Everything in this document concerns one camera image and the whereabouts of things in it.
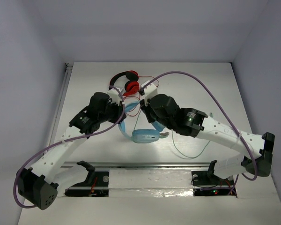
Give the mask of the light blue headphones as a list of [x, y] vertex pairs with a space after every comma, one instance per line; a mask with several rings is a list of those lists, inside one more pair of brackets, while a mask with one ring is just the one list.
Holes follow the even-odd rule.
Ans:
[[146, 144], [156, 142], [159, 139], [169, 136], [169, 132], [163, 132], [165, 126], [160, 124], [158, 121], [151, 122], [151, 125], [154, 127], [154, 129], [135, 129], [139, 120], [139, 116], [140, 112], [137, 113], [137, 119], [131, 135], [128, 135], [126, 132], [126, 124], [124, 120], [118, 124], [118, 128], [124, 137], [134, 143]]

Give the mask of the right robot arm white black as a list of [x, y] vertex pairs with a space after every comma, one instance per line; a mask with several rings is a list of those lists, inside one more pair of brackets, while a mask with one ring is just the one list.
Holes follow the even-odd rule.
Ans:
[[179, 135], [208, 140], [239, 153], [210, 163], [207, 172], [210, 183], [218, 184], [223, 179], [245, 172], [259, 177], [270, 175], [274, 134], [254, 135], [234, 130], [202, 111], [179, 107], [172, 97], [165, 94], [158, 94], [149, 102], [141, 100], [140, 108], [150, 123], [159, 122]]

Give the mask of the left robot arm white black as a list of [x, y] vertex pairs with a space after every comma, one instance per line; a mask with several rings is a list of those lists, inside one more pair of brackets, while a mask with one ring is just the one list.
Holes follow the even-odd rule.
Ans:
[[124, 99], [118, 88], [110, 86], [106, 93], [96, 92], [71, 119], [59, 141], [33, 155], [17, 171], [13, 184], [16, 204], [23, 209], [45, 210], [72, 185], [91, 184], [96, 170], [91, 164], [80, 161], [66, 171], [60, 172], [60, 168], [79, 146], [115, 127], [124, 114]]

